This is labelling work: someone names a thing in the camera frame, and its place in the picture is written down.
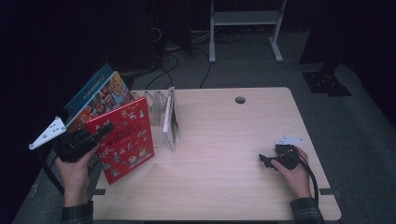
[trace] book cover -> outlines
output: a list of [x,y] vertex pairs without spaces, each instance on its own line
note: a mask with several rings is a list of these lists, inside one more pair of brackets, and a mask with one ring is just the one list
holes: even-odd
[[86,128],[85,124],[88,120],[117,109],[133,100],[134,97],[120,74],[113,72],[112,76],[97,88],[88,103],[83,105],[77,114],[66,122],[66,128],[69,132],[83,130]]
[[64,109],[75,116],[78,111],[88,103],[89,100],[98,92],[99,88],[113,76],[114,70],[109,63],[99,69],[81,90],[64,106]]
[[87,121],[90,133],[112,122],[114,130],[99,142],[98,155],[107,181],[113,184],[154,157],[148,103],[141,97]]

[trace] book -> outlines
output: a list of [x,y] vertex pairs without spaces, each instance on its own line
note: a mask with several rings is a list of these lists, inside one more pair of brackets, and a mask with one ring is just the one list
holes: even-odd
[[178,136],[178,124],[177,124],[177,104],[176,104],[176,93],[175,88],[169,89],[169,95],[166,102],[166,108],[163,116],[163,135],[166,138],[166,142],[172,150],[176,149],[176,142]]
[[[94,82],[90,88],[90,92],[84,95],[84,97],[91,96],[90,99],[86,102],[84,101],[85,105],[79,109],[75,116],[71,114],[71,119],[66,122],[65,126],[69,132],[86,129],[85,124],[88,120],[117,109],[134,100],[134,97],[117,71],[113,71],[111,76],[108,76],[105,81],[100,82],[102,85],[99,87],[97,87],[98,83]],[[76,105],[71,106],[71,103],[69,103],[69,107],[76,108],[80,106],[81,101],[76,101],[77,98],[72,99]]]
[[91,79],[81,88],[81,90],[64,106],[64,109],[75,116],[78,111],[91,100],[99,88],[113,76],[114,70],[109,63],[99,69]]
[[152,157],[154,145],[145,97],[87,121],[90,133],[111,122],[113,131],[99,141],[98,155],[108,184],[113,184]]

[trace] cable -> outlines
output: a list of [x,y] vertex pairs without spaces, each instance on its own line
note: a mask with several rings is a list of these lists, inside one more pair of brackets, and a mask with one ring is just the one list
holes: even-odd
[[210,37],[210,35],[209,35],[210,33],[209,33],[209,31],[205,31],[205,32],[206,32],[206,34],[204,34],[204,35],[192,40],[191,43],[193,45],[195,45],[195,44],[198,44],[199,42],[203,42],[204,40],[208,39]]
[[207,72],[206,72],[206,75],[205,75],[205,77],[204,77],[204,80],[202,80],[201,84],[199,85],[199,89],[201,89],[202,86],[204,85],[204,82],[206,81],[207,77],[209,76],[211,64],[210,64],[210,62],[209,62],[209,55],[207,55],[207,53],[206,53],[204,50],[198,49],[198,48],[193,48],[193,49],[200,50],[200,51],[206,56],[207,61],[208,61],[208,64],[209,64],[209,67],[207,68]]
[[176,56],[172,55],[172,54],[168,54],[168,56],[171,56],[171,57],[173,57],[173,58],[176,59],[175,65],[174,65],[171,69],[165,70],[165,72],[159,74],[159,75],[156,76],[154,79],[152,79],[152,80],[150,81],[150,83],[146,86],[145,90],[147,90],[147,89],[149,88],[149,86],[150,86],[155,80],[157,80],[159,77],[161,77],[161,76],[163,76],[163,75],[165,75],[165,74],[169,74],[170,71],[172,71],[173,69],[175,69],[175,68],[177,67],[177,65],[178,65],[178,58],[177,58]]
[[298,156],[300,158],[303,158],[303,161],[300,158],[291,155],[287,150],[283,150],[283,148],[282,148],[282,151],[283,151],[283,153],[287,154],[288,156],[292,157],[297,162],[299,162],[305,168],[305,170],[308,172],[308,174],[311,176],[312,184],[314,185],[315,203],[318,205],[319,204],[318,182],[317,182],[317,179],[315,178],[314,173],[312,172],[311,168],[309,167],[308,162],[306,161],[306,159],[304,157],[302,157],[300,155],[300,153],[298,154]]
[[42,149],[38,148],[37,153],[38,153],[38,158],[40,159],[40,162],[41,162],[41,166],[43,167],[43,170],[46,173],[47,177],[52,182],[52,184],[55,185],[56,189],[59,190],[59,192],[62,194],[62,196],[64,196],[64,187],[61,185],[59,180],[56,178],[55,174],[49,168],[49,165],[47,164],[46,160],[44,159]]
[[[176,56],[174,56],[174,55],[170,55],[170,54],[168,54],[168,55],[166,55],[166,56],[171,56],[171,57],[174,57],[176,60],[177,60],[177,63],[178,63],[178,58],[176,57]],[[173,83],[173,78],[172,78],[172,76],[169,74],[169,71],[168,70],[166,70],[166,69],[164,69],[163,68],[163,64],[161,63],[161,69],[168,75],[168,77],[169,77],[169,80],[170,80],[170,82],[166,85],[166,89],[167,89],[167,87],[169,86],[169,85],[172,85],[172,86],[175,86],[175,84]]]
[[91,166],[88,167],[88,176],[91,175],[93,169],[96,167],[96,165],[97,165],[98,162],[99,162],[99,160],[96,159],[96,162],[95,162],[93,165],[91,165]]
[[52,162],[51,162],[50,165],[49,165],[49,168],[50,168],[50,169],[52,169],[52,165],[53,165],[53,163],[55,163],[56,158],[57,158],[57,157],[54,157],[54,158],[52,159]]
[[155,27],[151,28],[151,30],[156,30],[156,31],[158,31],[158,32],[159,32],[160,36],[157,38],[157,40],[152,40],[154,43],[158,44],[158,42],[157,42],[157,41],[159,41],[159,40],[161,39],[161,37],[163,36],[163,32],[161,32],[161,30],[160,30],[160,29],[158,29],[158,28],[155,28]]

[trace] sleeve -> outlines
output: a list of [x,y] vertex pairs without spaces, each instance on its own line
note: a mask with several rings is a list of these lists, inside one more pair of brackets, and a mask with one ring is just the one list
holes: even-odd
[[324,224],[323,216],[313,198],[301,198],[290,203],[296,223]]
[[64,207],[62,211],[62,224],[92,224],[93,223],[93,201],[88,203]]

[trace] blue book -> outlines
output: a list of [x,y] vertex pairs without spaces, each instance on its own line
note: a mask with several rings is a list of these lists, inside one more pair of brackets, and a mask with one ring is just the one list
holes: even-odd
[[69,132],[86,129],[86,122],[134,100],[118,72],[112,73],[92,94],[91,99],[66,123]]
[[99,91],[99,88],[115,73],[109,63],[99,69],[85,86],[66,104],[64,109],[75,116]]

